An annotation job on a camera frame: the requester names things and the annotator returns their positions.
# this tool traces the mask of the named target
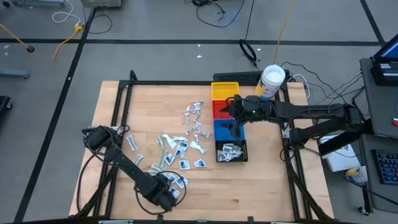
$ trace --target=gray floor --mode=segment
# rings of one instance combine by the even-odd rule
[[[366,0],[385,40],[392,38],[398,28],[394,0]],[[241,1],[223,1],[230,19]],[[249,40],[277,40],[288,0],[257,0],[254,6]],[[82,17],[81,4],[72,0],[75,14]],[[113,20],[111,31],[90,34],[89,39],[223,39],[243,38],[249,19],[251,1],[244,3],[236,21],[227,28],[214,28],[197,20],[195,7],[183,0],[124,1],[121,9],[98,11]],[[52,13],[63,10],[34,6],[0,7],[0,21],[22,38],[64,39],[76,23],[70,18],[56,24]],[[201,9],[203,18],[217,22],[217,10]],[[107,29],[104,18],[94,21],[91,31]],[[0,31],[0,39],[9,38]],[[296,2],[284,40],[377,41],[359,0],[327,1],[300,0]],[[56,44],[32,44],[38,52],[52,55]],[[0,129],[0,223],[13,221],[45,133],[53,115],[67,76],[77,44],[65,44],[56,60],[28,54],[17,44],[0,44],[0,67],[26,69],[28,80],[0,77],[0,95],[12,97],[14,109],[2,122]],[[274,45],[254,45],[260,68],[272,63]],[[379,47],[294,46],[279,49],[278,62],[304,64],[333,88],[359,74],[359,59],[374,54]],[[294,74],[302,74],[308,82],[322,85],[314,75],[300,67],[286,65]],[[211,80],[214,73],[256,70],[242,54],[238,45],[214,44],[86,44],[60,115],[43,169],[30,201],[25,221],[66,217],[72,201],[80,168],[83,146],[80,129],[90,125],[100,84],[103,80],[126,79],[134,69],[140,80]],[[362,86],[358,81],[347,91]],[[310,103],[325,96],[320,88],[310,85]],[[364,94],[358,98],[366,113]],[[362,192],[357,187],[325,174],[335,217],[347,222],[392,223],[398,215],[376,211],[369,217],[360,215],[356,207],[363,205]]]

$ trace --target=plastic bin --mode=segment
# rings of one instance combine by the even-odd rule
[[[216,141],[238,141],[245,140],[244,138],[244,130],[243,125],[240,125],[239,130],[241,131],[241,135],[239,138],[234,138],[231,135],[231,131],[229,128],[222,126],[223,124],[234,124],[235,120],[233,119],[215,119],[214,124],[214,139]]]
[[[225,100],[235,94],[239,94],[239,84],[237,82],[211,83],[211,99],[213,101]]]
[[[242,148],[243,153],[237,157],[231,159],[229,162],[247,162],[248,158],[248,148],[246,146],[246,140],[242,141],[216,141],[216,162],[226,162],[226,161],[219,161],[217,157],[217,150],[223,150],[223,146],[226,143],[232,143],[235,146],[239,146]]]
[[[234,119],[234,117],[229,115],[229,111],[220,111],[226,107],[227,103],[225,102],[225,100],[213,101],[213,119]]]

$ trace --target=white cable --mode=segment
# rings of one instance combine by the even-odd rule
[[[72,4],[69,0],[65,0],[65,1],[66,1],[67,3],[70,4],[71,11],[70,11],[69,13],[67,13],[67,12],[56,12],[56,13],[52,14],[52,20],[53,20],[54,22],[56,22],[56,23],[61,23],[61,22],[65,22],[70,16],[72,16],[72,17],[75,17],[75,18],[77,18],[77,19],[79,20],[79,21],[77,22],[77,24],[76,24],[76,25],[79,25],[80,22],[81,22],[80,18],[79,18],[78,16],[72,15],[72,13],[73,13],[73,4]],[[56,21],[56,20],[54,19],[54,16],[57,15],[57,14],[65,14],[65,15],[67,15],[67,16],[66,16],[64,19],[60,20],[60,21]]]
[[[306,79],[304,78],[304,76],[302,76],[302,75],[300,75],[300,74],[294,75],[293,78],[294,78],[294,77],[297,77],[297,76],[300,76],[300,77],[304,80],[304,83],[305,83],[305,85],[307,86],[307,93],[308,93],[307,99],[309,99],[310,96],[311,96],[311,92],[310,92],[310,87],[308,86],[308,83],[307,83]]]

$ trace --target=blue bin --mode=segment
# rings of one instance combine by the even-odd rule
[[[234,123],[235,123],[235,120],[233,120],[233,119],[215,119],[214,120],[214,139],[216,141],[245,140],[243,125],[240,125],[240,127],[239,127],[239,130],[241,131],[241,135],[239,138],[234,138],[231,135],[231,131],[229,130],[229,128],[222,126],[222,124],[234,124]]]

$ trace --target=computer monitor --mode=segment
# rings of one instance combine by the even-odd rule
[[[378,62],[398,62],[398,34],[374,55],[374,59]]]

